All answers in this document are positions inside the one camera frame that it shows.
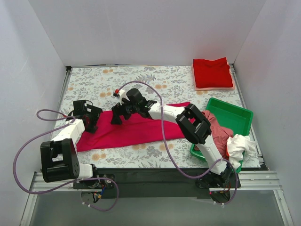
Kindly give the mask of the magenta t-shirt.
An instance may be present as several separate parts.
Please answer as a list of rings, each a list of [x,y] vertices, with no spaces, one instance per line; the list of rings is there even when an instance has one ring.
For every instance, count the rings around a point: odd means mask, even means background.
[[[133,114],[128,120],[122,119],[121,125],[112,125],[111,119],[112,111],[101,113],[96,132],[83,132],[76,144],[77,151],[125,147],[163,140],[160,120],[146,119],[139,114]]]

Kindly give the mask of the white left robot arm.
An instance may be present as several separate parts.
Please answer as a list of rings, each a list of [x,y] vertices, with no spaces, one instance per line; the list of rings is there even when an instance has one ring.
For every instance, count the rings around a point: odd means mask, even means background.
[[[96,124],[102,112],[101,108],[88,104],[86,100],[73,102],[73,110],[68,115],[63,115],[66,127],[51,141],[40,145],[45,182],[84,179],[89,188],[99,185],[100,177],[95,173],[95,165],[79,162],[76,143],[83,132],[96,132]]]

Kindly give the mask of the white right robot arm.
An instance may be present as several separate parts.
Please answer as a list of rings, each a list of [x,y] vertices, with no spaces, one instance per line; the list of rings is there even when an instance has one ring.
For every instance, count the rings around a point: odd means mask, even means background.
[[[119,103],[112,107],[113,125],[122,124],[121,116],[128,120],[135,113],[147,119],[168,121],[178,125],[184,137],[198,147],[209,168],[199,176],[190,176],[176,167],[185,177],[195,179],[205,187],[224,187],[234,176],[235,185],[238,185],[236,170],[228,160],[222,158],[214,143],[209,120],[194,104],[186,107],[164,105],[162,101],[147,100],[136,88],[129,91],[117,89],[113,96],[119,99]]]

